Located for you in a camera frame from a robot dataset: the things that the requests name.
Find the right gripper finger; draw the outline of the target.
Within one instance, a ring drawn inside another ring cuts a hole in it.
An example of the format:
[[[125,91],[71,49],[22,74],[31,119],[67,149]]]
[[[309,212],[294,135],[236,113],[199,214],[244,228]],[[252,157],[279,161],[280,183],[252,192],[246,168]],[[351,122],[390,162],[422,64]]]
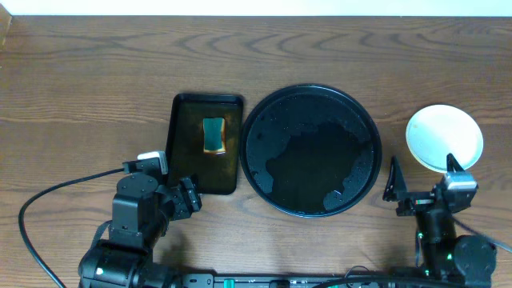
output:
[[[399,202],[406,198],[407,193],[406,182],[399,160],[396,156],[393,156],[390,162],[390,174],[382,199],[387,202]]]
[[[459,164],[457,159],[453,154],[448,154],[446,156],[446,171],[448,173],[451,172],[464,172],[465,170],[462,168],[462,166]]]

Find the light blue plate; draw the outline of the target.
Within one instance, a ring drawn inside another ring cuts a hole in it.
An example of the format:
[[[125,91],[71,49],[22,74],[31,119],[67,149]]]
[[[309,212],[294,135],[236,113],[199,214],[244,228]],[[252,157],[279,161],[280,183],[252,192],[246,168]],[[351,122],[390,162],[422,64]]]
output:
[[[482,156],[484,140],[476,121],[449,105],[420,109],[406,126],[406,144],[413,157],[429,170],[447,172],[446,157],[452,154],[467,170]]]

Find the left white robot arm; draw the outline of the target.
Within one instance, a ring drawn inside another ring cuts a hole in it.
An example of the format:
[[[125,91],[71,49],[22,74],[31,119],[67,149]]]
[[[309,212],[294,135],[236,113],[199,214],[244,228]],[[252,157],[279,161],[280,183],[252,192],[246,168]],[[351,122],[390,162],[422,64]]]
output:
[[[157,264],[153,250],[172,221],[190,218],[202,202],[196,176],[168,187],[158,177],[134,173],[117,184],[112,219],[97,229],[78,266],[79,286],[182,287],[176,270]]]

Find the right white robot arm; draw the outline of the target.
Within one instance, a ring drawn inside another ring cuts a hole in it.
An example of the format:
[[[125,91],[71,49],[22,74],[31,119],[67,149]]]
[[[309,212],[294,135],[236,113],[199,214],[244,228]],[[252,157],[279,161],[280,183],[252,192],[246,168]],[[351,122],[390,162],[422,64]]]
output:
[[[394,267],[403,278],[421,278],[464,287],[490,287],[496,268],[497,245],[473,232],[457,235],[454,214],[470,207],[478,190],[471,173],[452,154],[446,156],[447,172],[430,191],[409,192],[396,157],[382,199],[396,202],[399,217],[416,218],[416,266]]]

